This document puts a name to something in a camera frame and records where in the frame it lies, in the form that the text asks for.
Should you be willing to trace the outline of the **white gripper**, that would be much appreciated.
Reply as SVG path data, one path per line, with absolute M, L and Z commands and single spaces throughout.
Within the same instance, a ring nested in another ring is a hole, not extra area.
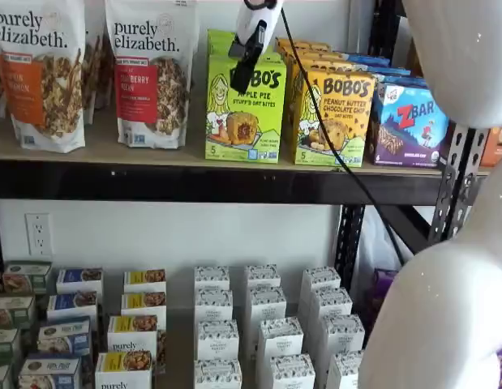
M 239 94 L 247 92 L 258 59 L 272 39 L 283 3 L 283 0 L 244 1 L 239 9 L 237 36 L 229 50 L 229 56 L 238 60 L 230 86 Z

